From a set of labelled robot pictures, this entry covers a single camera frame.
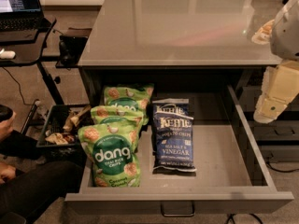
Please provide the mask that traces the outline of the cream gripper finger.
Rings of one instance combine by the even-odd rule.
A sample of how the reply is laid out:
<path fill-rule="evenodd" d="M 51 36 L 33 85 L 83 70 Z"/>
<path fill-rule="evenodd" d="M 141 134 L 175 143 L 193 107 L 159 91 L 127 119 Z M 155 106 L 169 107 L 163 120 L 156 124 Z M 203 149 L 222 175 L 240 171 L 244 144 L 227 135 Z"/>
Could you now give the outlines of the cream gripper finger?
<path fill-rule="evenodd" d="M 274 21 L 268 21 L 252 36 L 251 41 L 258 45 L 266 45 L 270 42 Z"/>
<path fill-rule="evenodd" d="M 274 75 L 275 68 L 267 67 L 263 74 L 263 82 L 253 118 L 259 123 L 270 123 L 278 118 L 278 116 L 286 109 L 288 103 L 280 103 L 269 97 L 270 82 Z"/>

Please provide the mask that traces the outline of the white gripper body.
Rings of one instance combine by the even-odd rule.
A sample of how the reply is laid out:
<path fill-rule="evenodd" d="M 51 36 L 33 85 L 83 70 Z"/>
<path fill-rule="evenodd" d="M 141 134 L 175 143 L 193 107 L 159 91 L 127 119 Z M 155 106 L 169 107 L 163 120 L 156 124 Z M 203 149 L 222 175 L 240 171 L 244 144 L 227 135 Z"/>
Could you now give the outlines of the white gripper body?
<path fill-rule="evenodd" d="M 299 93 L 299 62 L 287 61 L 275 68 L 270 82 L 269 97 L 290 103 Z"/>

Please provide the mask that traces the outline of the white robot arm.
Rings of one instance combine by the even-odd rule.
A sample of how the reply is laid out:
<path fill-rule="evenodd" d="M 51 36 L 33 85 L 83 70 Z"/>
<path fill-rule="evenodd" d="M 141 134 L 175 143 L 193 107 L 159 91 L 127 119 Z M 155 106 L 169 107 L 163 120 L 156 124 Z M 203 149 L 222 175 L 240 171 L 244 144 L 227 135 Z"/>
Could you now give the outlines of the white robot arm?
<path fill-rule="evenodd" d="M 271 52 L 282 59 L 279 65 L 268 66 L 263 73 L 262 94 L 253 114 L 255 121 L 270 123 L 299 94 L 299 0 L 289 0 L 251 41 L 269 44 Z"/>

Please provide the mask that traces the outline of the person's left hand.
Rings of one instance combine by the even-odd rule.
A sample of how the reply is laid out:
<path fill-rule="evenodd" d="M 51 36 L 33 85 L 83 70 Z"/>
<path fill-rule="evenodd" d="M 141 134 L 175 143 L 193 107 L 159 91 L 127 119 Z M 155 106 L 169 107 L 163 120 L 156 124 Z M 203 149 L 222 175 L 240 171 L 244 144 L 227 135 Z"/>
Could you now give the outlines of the person's left hand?
<path fill-rule="evenodd" d="M 13 113 L 9 119 L 0 122 L 0 142 L 8 138 L 13 132 L 13 122 L 15 117 L 16 113 Z"/>

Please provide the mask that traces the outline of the person's right hand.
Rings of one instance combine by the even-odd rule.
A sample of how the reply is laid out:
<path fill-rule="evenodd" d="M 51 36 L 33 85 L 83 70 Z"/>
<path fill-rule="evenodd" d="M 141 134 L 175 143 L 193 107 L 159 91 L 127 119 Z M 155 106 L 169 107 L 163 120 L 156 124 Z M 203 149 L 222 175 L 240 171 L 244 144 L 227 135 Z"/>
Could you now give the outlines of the person's right hand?
<path fill-rule="evenodd" d="M 0 162 L 0 184 L 5 184 L 16 177 L 16 168 Z"/>

